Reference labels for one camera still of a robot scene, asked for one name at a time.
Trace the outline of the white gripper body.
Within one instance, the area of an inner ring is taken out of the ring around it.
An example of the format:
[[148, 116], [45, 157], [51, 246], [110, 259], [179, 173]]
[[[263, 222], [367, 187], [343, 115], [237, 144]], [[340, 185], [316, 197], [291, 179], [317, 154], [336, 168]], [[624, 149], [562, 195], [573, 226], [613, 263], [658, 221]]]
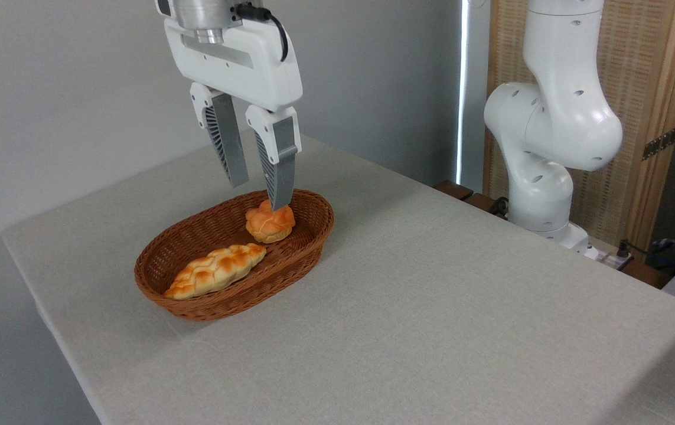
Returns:
[[302, 96], [294, 48], [259, 1], [158, 1], [179, 72], [270, 112]]

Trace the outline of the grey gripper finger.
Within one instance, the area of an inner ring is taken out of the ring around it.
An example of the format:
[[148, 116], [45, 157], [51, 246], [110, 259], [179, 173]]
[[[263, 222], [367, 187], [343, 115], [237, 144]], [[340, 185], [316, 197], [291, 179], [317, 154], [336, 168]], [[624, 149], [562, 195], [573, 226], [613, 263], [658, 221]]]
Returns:
[[207, 130], [227, 179], [233, 187], [249, 181], [231, 95], [195, 81], [190, 88], [199, 125]]
[[296, 180], [296, 154], [302, 151], [294, 107], [271, 113], [250, 105], [246, 120], [255, 132], [270, 209], [280, 210], [291, 202]]

